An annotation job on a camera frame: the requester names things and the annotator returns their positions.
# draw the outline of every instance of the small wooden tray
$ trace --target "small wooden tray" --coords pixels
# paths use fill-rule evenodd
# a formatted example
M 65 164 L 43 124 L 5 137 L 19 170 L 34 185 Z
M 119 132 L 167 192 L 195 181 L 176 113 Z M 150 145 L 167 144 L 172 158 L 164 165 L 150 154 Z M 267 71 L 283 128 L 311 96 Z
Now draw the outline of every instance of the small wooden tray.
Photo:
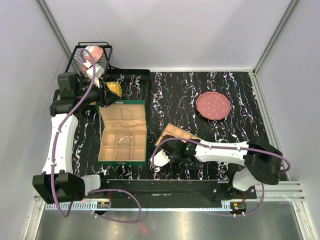
M 172 125 L 171 123 L 169 123 L 165 129 L 163 130 L 163 132 L 161 133 L 161 136 L 159 137 L 159 139 L 156 141 L 156 146 L 158 146 L 158 144 L 161 142 L 162 138 L 165 136 L 165 135 L 171 135 L 171 136 L 174 136 L 176 138 L 184 138 L 184 139 L 200 139 L 202 140 L 201 138 L 191 134 L 190 132 L 187 132 L 175 125 Z

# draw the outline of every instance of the gray wall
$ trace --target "gray wall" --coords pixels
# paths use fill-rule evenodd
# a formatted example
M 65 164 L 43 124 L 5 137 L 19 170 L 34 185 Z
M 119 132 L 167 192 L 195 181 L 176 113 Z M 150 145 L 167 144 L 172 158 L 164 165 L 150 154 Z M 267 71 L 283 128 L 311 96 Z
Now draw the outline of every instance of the gray wall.
M 0 239 L 24 231 L 51 136 L 49 106 L 67 58 L 34 0 L 0 1 Z
M 119 68 L 252 69 L 290 0 L 46 0 L 72 47 L 107 41 Z
M 302 0 L 258 73 L 290 175 L 320 234 L 320 1 Z

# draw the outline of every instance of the wooden box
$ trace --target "wooden box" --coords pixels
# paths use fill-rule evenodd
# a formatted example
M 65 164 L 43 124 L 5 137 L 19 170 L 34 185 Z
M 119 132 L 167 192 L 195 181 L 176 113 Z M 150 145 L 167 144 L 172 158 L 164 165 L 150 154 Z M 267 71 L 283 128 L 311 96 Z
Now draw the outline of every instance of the wooden box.
M 99 107 L 104 124 L 98 161 L 107 165 L 145 165 L 147 124 L 144 101 Z

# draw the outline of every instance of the pink plate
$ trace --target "pink plate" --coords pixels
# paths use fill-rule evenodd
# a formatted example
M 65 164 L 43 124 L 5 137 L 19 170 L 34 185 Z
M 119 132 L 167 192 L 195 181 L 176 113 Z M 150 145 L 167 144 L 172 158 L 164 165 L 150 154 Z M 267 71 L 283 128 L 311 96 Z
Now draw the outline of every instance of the pink plate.
M 207 91 L 196 100 L 196 109 L 210 120 L 221 120 L 228 116 L 231 110 L 229 100 L 215 91 Z

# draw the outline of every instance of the wire basket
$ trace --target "wire basket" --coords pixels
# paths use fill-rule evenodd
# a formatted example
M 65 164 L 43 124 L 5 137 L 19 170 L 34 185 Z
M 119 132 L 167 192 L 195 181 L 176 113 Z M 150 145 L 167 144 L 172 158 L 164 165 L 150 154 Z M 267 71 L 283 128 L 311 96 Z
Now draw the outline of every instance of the wire basket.
M 100 65 L 104 68 L 104 74 L 102 75 L 102 80 L 106 80 L 106 72 L 109 68 L 110 58 L 112 53 L 112 46 L 109 45 L 106 41 L 83 41 L 78 42 L 78 45 L 75 46 L 71 58 L 69 59 L 68 65 L 66 66 L 65 73 L 73 72 L 77 73 L 82 77 L 85 77 L 84 72 L 82 70 L 82 66 L 84 61 L 81 58 L 80 52 L 82 49 L 85 49 L 87 46 L 99 46 L 103 49 L 103 54 L 101 58 L 96 62 L 96 64 Z

